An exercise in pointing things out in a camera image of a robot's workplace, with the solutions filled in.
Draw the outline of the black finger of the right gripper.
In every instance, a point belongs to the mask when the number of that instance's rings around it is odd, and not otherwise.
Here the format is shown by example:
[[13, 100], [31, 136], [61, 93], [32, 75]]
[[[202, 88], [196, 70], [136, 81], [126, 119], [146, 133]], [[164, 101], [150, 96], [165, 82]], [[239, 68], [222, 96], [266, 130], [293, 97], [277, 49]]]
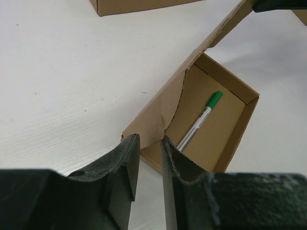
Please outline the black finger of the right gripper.
[[307, 0], [257, 0], [253, 5], [254, 12], [273, 10], [306, 10]]

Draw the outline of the green white marker pen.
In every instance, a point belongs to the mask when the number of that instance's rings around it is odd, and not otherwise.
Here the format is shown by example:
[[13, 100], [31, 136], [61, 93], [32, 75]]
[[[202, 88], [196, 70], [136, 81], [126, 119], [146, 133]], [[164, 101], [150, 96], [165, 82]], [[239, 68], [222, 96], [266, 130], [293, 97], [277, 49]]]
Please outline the green white marker pen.
[[207, 100], [205, 104], [204, 111], [202, 114], [197, 118], [197, 120], [194, 122], [194, 124], [191, 126], [189, 131], [186, 133], [186, 135], [182, 138], [180, 143], [177, 146], [177, 149], [179, 151], [183, 151], [185, 147], [189, 144], [193, 136], [197, 133], [197, 131], [200, 129], [202, 124], [205, 122], [213, 108], [217, 105], [217, 103], [220, 101], [220, 99], [223, 96], [222, 91], [216, 91], [214, 92], [209, 99]]

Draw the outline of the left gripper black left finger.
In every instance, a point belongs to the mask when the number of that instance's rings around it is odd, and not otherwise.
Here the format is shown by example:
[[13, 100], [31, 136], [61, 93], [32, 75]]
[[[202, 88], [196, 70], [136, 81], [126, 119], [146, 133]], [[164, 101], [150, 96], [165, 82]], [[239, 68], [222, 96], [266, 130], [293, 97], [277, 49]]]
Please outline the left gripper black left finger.
[[133, 134], [68, 176], [50, 169], [3, 169], [0, 227], [125, 230], [136, 196], [139, 161], [140, 137]]

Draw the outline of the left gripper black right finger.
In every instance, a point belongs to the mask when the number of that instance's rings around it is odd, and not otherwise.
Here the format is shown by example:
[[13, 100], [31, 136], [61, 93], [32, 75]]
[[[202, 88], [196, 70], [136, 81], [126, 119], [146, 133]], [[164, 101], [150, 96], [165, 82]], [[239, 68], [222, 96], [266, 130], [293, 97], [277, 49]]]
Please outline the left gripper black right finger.
[[161, 141], [169, 230], [304, 230], [307, 179], [295, 173], [209, 172]]

